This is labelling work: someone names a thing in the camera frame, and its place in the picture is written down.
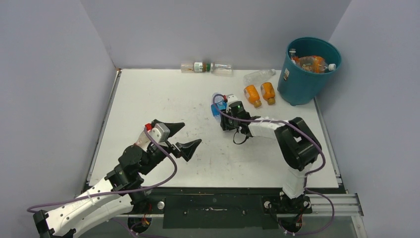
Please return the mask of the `crushed blue label bottle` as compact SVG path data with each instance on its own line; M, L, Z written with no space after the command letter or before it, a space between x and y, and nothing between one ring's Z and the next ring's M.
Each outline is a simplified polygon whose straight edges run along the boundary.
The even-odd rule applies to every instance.
M221 122L221 114L219 111L226 109L226 102L223 96L219 96L221 93L214 93L211 98L211 105L210 109L212 112L212 115L217 123Z

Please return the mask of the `large orange label bottle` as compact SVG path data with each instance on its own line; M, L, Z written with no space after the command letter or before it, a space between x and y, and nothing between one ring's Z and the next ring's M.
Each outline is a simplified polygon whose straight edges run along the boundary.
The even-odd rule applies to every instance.
M320 56L294 57L294 63L301 69L313 73L327 73L335 71L337 66L334 63L327 63Z

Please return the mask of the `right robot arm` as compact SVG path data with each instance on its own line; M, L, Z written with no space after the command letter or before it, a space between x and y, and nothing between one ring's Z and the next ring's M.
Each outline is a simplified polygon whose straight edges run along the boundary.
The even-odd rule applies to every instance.
M224 131L235 130L247 139L264 137L277 141L288 165L280 206L286 212L295 211L300 206L299 197L307 190L308 176L326 164L321 144L305 121L300 117L287 121L252 117L241 101L230 103L227 110L219 110L219 113Z

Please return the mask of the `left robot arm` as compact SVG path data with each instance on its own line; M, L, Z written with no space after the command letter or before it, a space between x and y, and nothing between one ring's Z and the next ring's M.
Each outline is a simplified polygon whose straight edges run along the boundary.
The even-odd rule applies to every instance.
M118 158L118 164L91 188L72 200L52 203L55 209L33 213L34 223L41 238L78 238L89 229L115 216L131 211L140 214L148 206L150 191L170 181L167 179L150 186L142 184L143 175L151 172L165 158L174 161L192 159L201 139L188 143L169 142L185 123L165 123L157 119L145 125L137 141L128 146Z

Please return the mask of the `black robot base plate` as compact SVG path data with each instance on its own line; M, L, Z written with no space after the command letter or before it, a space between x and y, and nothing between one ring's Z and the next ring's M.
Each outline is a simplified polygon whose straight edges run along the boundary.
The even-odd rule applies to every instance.
M127 225L144 233L162 221L164 229L276 229L297 231L303 215L312 213L310 198L287 198L281 188L187 188L152 190L128 213Z

